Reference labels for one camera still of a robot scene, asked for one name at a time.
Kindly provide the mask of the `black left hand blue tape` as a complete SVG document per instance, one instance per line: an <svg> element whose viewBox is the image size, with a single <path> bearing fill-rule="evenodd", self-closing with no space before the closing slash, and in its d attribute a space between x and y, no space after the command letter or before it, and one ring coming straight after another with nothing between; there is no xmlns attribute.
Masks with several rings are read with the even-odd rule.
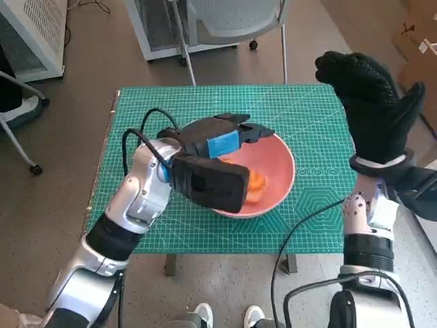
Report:
<svg viewBox="0 0 437 328"><path fill-rule="evenodd" d="M224 113L191 122L180 131L187 154L216 159L274 135L274 130L248 123L249 114Z"/></svg>

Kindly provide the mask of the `black knitted glove right hand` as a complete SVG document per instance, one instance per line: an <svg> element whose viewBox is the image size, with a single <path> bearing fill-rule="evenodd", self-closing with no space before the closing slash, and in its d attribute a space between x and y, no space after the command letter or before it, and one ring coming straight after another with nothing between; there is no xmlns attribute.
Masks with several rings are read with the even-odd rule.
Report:
<svg viewBox="0 0 437 328"><path fill-rule="evenodd" d="M423 108L424 83L413 83L400 96L388 70L362 53L327 51L315 67L316 79L333 87L345 109L358 158L386 165L405 154Z"/></svg>

